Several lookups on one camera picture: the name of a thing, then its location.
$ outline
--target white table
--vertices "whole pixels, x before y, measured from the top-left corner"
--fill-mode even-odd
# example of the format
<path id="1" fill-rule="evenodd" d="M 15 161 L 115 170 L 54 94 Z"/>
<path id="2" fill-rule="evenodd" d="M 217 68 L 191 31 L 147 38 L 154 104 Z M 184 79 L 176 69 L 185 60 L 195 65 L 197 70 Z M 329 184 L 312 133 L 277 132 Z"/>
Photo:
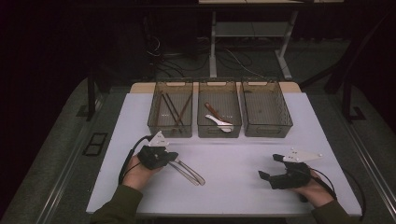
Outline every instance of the white table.
<path id="1" fill-rule="evenodd" d="M 273 161 L 273 154 L 286 155 L 294 147 L 323 154 L 323 159 L 307 164 L 327 175 L 334 184 L 339 202 L 352 216 L 361 209 L 332 153 L 318 119 L 304 93 L 284 93 L 293 120 L 286 138 L 248 138 L 242 128 L 235 139 L 199 138 L 196 126 L 198 97 L 193 96 L 192 138 L 169 138 L 169 151 L 197 171 L 206 181 L 194 186 L 170 166 L 150 179 L 138 207 L 139 216 L 153 217 L 295 217 L 310 213 L 309 203 L 301 203 L 290 191 L 271 189 L 259 178 L 258 171 L 270 175 L 285 174 L 285 166 Z M 152 93 L 126 96 L 115 131 L 87 212 L 108 202 L 116 187 L 120 168 L 134 144 L 150 134 L 147 126 Z"/>

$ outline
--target metal tongs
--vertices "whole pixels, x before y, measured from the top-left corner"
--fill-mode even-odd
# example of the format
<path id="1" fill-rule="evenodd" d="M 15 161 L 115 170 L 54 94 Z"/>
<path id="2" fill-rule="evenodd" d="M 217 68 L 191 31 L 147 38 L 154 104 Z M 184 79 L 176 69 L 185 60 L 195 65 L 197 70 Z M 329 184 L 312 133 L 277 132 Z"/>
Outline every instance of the metal tongs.
<path id="1" fill-rule="evenodd" d="M 181 167 L 183 167 L 188 173 L 190 173 L 190 175 L 187 174 L 182 169 L 180 169 L 179 167 L 177 167 L 176 165 L 174 165 L 174 163 L 176 163 L 176 164 L 180 165 Z M 175 168 L 179 173 L 184 175 L 184 177 L 186 177 L 188 180 L 190 180 L 190 182 L 192 184 L 194 184 L 195 186 L 204 185 L 205 184 L 205 180 L 204 180 L 203 177 L 198 175 L 198 173 L 196 173 L 194 170 L 192 170 L 190 168 L 190 166 L 186 165 L 186 163 L 184 163 L 183 161 L 179 160 L 178 158 L 176 158 L 174 161 L 169 161 L 168 164 L 171 165 L 173 168 Z"/>

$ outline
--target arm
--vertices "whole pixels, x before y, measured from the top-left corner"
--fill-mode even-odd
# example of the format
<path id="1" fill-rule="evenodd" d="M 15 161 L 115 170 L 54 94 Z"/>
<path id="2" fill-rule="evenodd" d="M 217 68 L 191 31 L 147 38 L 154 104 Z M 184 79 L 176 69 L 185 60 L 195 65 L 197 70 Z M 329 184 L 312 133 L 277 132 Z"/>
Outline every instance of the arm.
<path id="1" fill-rule="evenodd" d="M 314 171 L 311 175 L 319 177 Z M 300 193 L 314 205 L 312 215 L 319 224 L 358 224 L 356 218 L 350 217 L 344 208 L 315 180 L 300 188 L 291 189 Z"/>
<path id="2" fill-rule="evenodd" d="M 136 167 L 125 175 L 110 202 L 93 213 L 91 224 L 134 223 L 137 206 L 143 198 L 139 190 L 146 186 L 152 175 L 161 170 L 161 168 L 149 170 L 139 162 L 136 156 L 131 158 L 127 170 L 135 165 Z"/>

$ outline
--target metal frame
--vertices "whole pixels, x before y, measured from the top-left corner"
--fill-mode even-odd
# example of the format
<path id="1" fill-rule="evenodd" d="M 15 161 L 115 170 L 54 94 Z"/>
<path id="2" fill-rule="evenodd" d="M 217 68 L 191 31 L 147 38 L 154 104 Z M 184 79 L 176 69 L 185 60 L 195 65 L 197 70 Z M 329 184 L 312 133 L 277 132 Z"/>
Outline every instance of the metal frame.
<path id="1" fill-rule="evenodd" d="M 396 195 L 393 192 L 392 188 L 389 186 L 387 180 L 384 176 L 382 176 L 378 167 L 376 166 L 372 156 L 370 155 L 368 149 L 363 144 L 361 138 L 359 137 L 358 132 L 353 126 L 353 122 L 350 119 L 346 118 L 345 114 L 339 110 L 338 101 L 335 96 L 331 99 L 331 104 L 335 108 L 335 111 L 338 111 L 338 118 L 343 121 L 346 130 L 349 133 L 349 137 L 353 140 L 355 144 L 355 150 L 361 159 L 361 163 L 363 164 L 367 174 L 372 179 L 375 188 L 378 190 L 379 195 L 381 196 L 382 201 L 385 206 L 388 208 L 390 215 L 393 220 L 396 222 Z"/>
<path id="2" fill-rule="evenodd" d="M 290 41 L 290 37 L 291 37 L 291 33 L 294 28 L 294 24 L 297 19 L 297 15 L 298 15 L 298 11 L 296 11 L 296 10 L 292 11 L 290 20 L 289 20 L 289 22 L 287 22 L 287 25 L 286 25 L 286 30 L 284 31 L 284 33 L 282 35 L 277 35 L 276 33 L 268 34 L 268 36 L 283 36 L 283 43 L 282 43 L 280 49 L 275 50 L 275 54 L 276 54 L 276 59 L 279 63 L 281 72 L 283 74 L 283 77 L 286 80 L 292 80 L 292 76 L 291 76 L 288 64 L 286 63 L 284 56 L 285 56 L 286 48 L 288 47 L 288 44 Z M 249 22 L 249 25 L 251 25 L 251 29 L 254 29 L 253 23 L 254 22 Z M 211 37 L 210 37 L 210 57 L 209 57 L 209 72 L 210 72 L 211 77 L 217 76 L 216 52 L 215 52 L 215 50 L 216 50 L 216 36 L 234 36 L 234 35 L 229 35 L 229 34 L 218 34 L 218 32 L 216 30 L 217 26 L 218 26 L 218 24 L 216 21 L 216 11 L 213 11 L 212 12 L 212 33 L 211 33 Z M 239 34 L 238 33 L 238 36 L 258 36 L 255 33 L 256 32 L 254 32 L 254 30 L 253 30 L 251 34 L 243 34 L 243 33 Z"/>

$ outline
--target dark background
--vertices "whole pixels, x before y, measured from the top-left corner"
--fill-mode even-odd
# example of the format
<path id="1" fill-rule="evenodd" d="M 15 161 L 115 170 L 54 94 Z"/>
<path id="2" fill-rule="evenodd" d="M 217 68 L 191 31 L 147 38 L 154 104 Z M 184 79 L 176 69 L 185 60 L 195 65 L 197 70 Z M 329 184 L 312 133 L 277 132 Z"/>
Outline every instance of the dark background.
<path id="1" fill-rule="evenodd" d="M 356 43 L 351 44 L 353 48 L 345 58 L 350 60 L 362 38 L 391 8 L 389 3 L 393 3 L 353 2 L 363 4 L 301 12 L 293 39 L 350 39 Z M 0 2 L 0 217 L 67 98 L 91 68 L 101 91 L 108 91 L 112 85 L 150 80 L 153 75 L 150 58 L 145 52 L 147 37 L 144 35 L 148 30 L 158 33 L 168 46 L 190 55 L 195 51 L 195 37 L 210 32 L 209 23 L 206 23 L 210 22 L 210 13 L 207 12 L 140 12 L 133 16 L 115 16 L 112 13 L 104 16 L 92 12 L 80 15 L 72 6 L 72 2 L 60 0 Z M 396 24 L 395 15 L 393 13 L 381 24 L 350 73 L 345 74 L 343 66 L 336 71 L 338 78 L 335 82 L 340 83 L 345 75 L 351 75 L 354 83 L 396 132 L 396 110 L 392 107 L 396 102 L 393 91 L 396 84 L 393 61 L 396 36 L 392 32 Z M 149 26 L 139 19 L 142 16 L 149 18 Z M 247 14 L 227 13 L 222 16 L 224 19 L 242 20 Z M 187 24 L 189 29 L 180 29 Z M 134 77 L 136 73 L 145 75 Z"/>

